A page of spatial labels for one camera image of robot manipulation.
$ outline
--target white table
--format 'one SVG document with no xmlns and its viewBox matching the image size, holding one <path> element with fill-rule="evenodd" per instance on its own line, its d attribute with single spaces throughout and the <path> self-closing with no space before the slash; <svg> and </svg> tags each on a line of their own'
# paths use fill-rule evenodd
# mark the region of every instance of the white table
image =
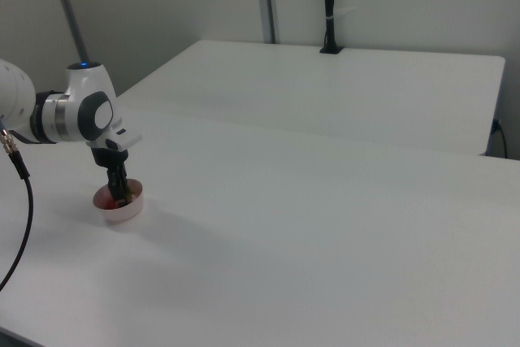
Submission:
<svg viewBox="0 0 520 347">
<path fill-rule="evenodd" d="M 476 155 L 488 145 L 503 70 L 493 56 L 199 41 L 121 102 Z"/>
<path fill-rule="evenodd" d="M 58 347 L 520 340 L 518 162 L 123 115 L 146 204 L 120 225 L 93 210 L 87 147 L 22 145 L 36 214 L 0 327 Z M 0 177 L 3 275 L 26 201 L 7 157 Z"/>
</svg>

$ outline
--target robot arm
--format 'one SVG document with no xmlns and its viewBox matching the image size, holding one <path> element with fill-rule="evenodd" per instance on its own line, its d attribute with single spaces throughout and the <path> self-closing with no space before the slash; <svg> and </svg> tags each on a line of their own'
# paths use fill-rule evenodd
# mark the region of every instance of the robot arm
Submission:
<svg viewBox="0 0 520 347">
<path fill-rule="evenodd" d="M 67 78 L 65 93 L 35 94 L 21 69 L 0 60 L 0 120 L 24 143 L 86 141 L 96 164 L 107 169 L 112 197 L 126 205 L 124 161 L 141 135 L 124 128 L 111 79 L 100 63 L 72 64 Z"/>
</svg>

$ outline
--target white wall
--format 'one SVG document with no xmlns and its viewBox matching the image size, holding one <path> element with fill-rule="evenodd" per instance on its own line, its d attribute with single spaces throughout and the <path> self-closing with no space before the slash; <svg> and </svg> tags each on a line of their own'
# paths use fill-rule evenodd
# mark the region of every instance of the white wall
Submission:
<svg viewBox="0 0 520 347">
<path fill-rule="evenodd" d="M 86 50 L 117 93 L 201 39 L 264 42 L 260 0 L 71 0 Z"/>
<path fill-rule="evenodd" d="M 275 6 L 280 43 L 322 45 L 323 0 L 275 0 Z M 497 116 L 511 157 L 520 158 L 520 0 L 336 0 L 336 10 L 342 7 L 355 7 L 336 21 L 338 43 L 350 47 L 505 57 Z M 501 156 L 498 141 L 491 152 Z"/>
<path fill-rule="evenodd" d="M 79 60 L 60 0 L 0 0 L 0 59 L 28 73 L 38 91 L 66 87 Z"/>
</svg>

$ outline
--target white desk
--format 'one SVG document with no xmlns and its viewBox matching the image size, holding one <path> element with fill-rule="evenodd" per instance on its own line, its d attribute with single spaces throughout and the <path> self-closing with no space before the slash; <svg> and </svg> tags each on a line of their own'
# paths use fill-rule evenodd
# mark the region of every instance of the white desk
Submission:
<svg viewBox="0 0 520 347">
<path fill-rule="evenodd" d="M 199 41 L 121 97 L 130 107 L 482 154 L 504 59 Z"/>
<path fill-rule="evenodd" d="M 120 225 L 91 206 L 88 148 L 22 145 L 36 213 L 0 327 L 57 347 L 520 340 L 518 162 L 123 115 L 146 204 Z M 26 200 L 7 157 L 0 177 L 3 275 Z"/>
</svg>

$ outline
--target bowl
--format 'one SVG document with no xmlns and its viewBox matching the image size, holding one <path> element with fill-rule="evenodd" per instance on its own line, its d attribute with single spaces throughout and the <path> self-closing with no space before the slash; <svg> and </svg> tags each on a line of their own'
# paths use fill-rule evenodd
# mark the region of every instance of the bowl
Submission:
<svg viewBox="0 0 520 347">
<path fill-rule="evenodd" d="M 126 206 L 111 209 L 114 200 L 107 184 L 94 194 L 92 202 L 106 221 L 120 223 L 134 217 L 143 209 L 143 185 L 135 179 L 128 179 L 127 183 L 132 190 L 132 202 Z"/>
</svg>

